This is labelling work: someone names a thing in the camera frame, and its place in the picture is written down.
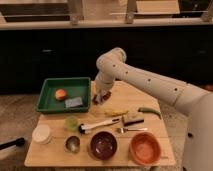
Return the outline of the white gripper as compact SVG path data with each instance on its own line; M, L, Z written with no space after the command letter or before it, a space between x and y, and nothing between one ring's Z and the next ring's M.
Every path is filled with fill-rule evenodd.
M99 72L95 78L96 84L96 102L102 104L104 102L103 96L114 86L114 78L103 72Z

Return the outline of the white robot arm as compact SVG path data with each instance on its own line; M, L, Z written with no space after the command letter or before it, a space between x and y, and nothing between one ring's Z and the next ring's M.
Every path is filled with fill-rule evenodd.
M181 171L213 171L213 92L132 67L126 58L123 49L113 48L97 59L97 101L104 102L119 79L173 106L188 117Z

